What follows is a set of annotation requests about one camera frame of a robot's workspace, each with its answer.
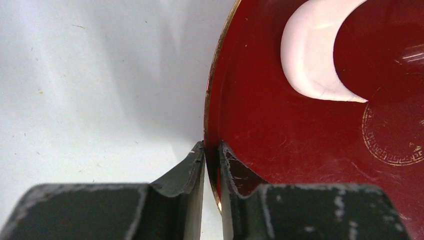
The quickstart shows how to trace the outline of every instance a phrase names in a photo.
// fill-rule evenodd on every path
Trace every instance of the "white crescent moon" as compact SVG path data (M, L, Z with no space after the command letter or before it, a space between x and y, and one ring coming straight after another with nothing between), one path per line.
M343 85L333 58L342 23L365 1L309 0L290 17L282 34L281 64L294 90L313 99L367 102Z

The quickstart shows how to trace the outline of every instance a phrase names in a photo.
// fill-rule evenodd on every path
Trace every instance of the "red glossy surface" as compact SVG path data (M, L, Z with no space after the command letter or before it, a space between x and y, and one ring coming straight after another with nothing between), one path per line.
M280 41L304 2L241 1L211 79L207 158L224 140L271 183L376 184L424 239L424 2L368 0L340 28L337 73L369 103L311 99L288 84Z

